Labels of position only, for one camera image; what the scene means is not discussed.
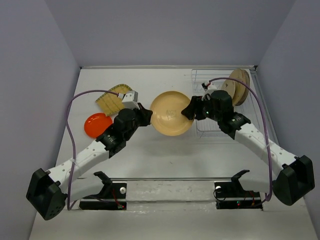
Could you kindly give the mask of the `peach round plate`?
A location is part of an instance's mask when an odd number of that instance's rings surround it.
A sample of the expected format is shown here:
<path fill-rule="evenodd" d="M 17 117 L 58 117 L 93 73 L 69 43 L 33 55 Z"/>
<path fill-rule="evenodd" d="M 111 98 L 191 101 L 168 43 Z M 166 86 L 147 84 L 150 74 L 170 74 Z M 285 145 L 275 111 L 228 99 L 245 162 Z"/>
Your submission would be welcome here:
<path fill-rule="evenodd" d="M 190 99 L 179 91 L 166 91 L 158 95 L 150 105 L 151 125 L 166 136 L 179 136 L 187 132 L 193 121 L 181 114 Z"/>

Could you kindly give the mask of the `green bamboo-pattern tray plate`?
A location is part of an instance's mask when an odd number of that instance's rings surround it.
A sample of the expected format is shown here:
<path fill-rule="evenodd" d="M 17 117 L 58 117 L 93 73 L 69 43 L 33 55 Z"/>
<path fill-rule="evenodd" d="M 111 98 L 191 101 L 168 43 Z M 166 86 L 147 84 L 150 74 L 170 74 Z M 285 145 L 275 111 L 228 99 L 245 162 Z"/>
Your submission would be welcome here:
<path fill-rule="evenodd" d="M 133 89 L 127 84 L 118 84 L 109 89 L 110 92 L 120 93 L 123 95 L 132 90 Z M 116 95 L 110 93 L 102 94 L 95 103 L 106 116 L 117 114 L 120 110 L 125 108 L 122 104 L 122 100 Z"/>

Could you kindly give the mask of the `small cream calligraphy plate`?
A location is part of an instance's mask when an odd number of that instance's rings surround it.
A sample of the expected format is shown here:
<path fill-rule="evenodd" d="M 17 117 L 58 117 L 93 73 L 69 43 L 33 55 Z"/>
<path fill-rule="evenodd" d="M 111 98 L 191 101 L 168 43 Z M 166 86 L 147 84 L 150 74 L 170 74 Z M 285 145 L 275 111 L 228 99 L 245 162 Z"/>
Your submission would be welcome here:
<path fill-rule="evenodd" d="M 226 91 L 233 98 L 236 93 L 236 81 L 226 79 L 221 86 L 221 90 Z"/>

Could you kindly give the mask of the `beige bird-pattern plate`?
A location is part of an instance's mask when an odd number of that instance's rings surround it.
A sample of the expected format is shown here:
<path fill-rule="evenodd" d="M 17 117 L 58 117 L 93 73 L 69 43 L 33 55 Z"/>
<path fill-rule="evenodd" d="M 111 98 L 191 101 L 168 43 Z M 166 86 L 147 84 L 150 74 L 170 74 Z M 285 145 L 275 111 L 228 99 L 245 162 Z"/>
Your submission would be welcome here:
<path fill-rule="evenodd" d="M 244 69 L 237 68 L 229 76 L 230 78 L 237 79 L 235 83 L 235 93 L 232 97 L 232 104 L 234 106 L 240 106 L 247 98 L 249 90 L 241 83 L 250 87 L 250 76 Z"/>

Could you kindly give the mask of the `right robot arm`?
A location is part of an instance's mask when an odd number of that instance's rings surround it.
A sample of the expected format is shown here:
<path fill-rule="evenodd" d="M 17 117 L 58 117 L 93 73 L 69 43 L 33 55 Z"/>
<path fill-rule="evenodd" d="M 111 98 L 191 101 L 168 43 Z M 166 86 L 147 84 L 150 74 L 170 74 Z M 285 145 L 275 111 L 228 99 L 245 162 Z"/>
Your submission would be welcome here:
<path fill-rule="evenodd" d="M 188 120 L 211 119 L 219 129 L 244 145 L 268 166 L 269 179 L 265 201 L 275 196 L 291 206 L 315 188 L 312 160 L 296 156 L 271 141 L 268 133 L 261 133 L 251 121 L 234 110 L 231 96 L 224 90 L 215 90 L 204 96 L 193 96 L 181 111 Z"/>

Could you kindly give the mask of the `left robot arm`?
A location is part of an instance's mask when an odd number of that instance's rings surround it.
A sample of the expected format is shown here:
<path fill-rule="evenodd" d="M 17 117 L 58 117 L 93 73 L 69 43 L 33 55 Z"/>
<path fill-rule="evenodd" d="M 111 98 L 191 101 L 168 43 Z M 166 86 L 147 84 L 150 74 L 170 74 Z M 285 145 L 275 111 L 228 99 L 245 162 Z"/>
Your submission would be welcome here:
<path fill-rule="evenodd" d="M 48 170 L 37 169 L 31 176 L 26 199 L 45 221 L 57 216 L 72 200 L 71 183 L 125 148 L 139 127 L 150 125 L 152 114 L 141 103 L 133 109 L 122 109 L 114 122 L 75 158 Z"/>

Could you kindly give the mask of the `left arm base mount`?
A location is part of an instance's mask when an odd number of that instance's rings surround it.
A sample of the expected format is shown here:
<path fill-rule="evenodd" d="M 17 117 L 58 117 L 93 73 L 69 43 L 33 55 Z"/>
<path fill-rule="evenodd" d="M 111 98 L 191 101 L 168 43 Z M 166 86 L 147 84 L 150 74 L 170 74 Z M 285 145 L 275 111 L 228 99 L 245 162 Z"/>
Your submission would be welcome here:
<path fill-rule="evenodd" d="M 127 209 L 127 182 L 113 181 L 104 172 L 97 171 L 94 180 L 102 184 L 99 193 L 91 194 L 79 201 L 81 210 L 125 211 Z"/>

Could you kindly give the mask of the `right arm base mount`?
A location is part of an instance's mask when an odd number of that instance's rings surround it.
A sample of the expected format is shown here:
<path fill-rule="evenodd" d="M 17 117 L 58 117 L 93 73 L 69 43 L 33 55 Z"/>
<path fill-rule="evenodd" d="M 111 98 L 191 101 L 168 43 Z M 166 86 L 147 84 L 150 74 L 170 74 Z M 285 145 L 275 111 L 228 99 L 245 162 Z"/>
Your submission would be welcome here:
<path fill-rule="evenodd" d="M 230 181 L 214 183 L 213 197 L 218 210 L 263 209 L 260 193 L 244 190 L 240 184 L 239 179 L 249 172 L 249 170 L 242 170 L 233 175 Z"/>

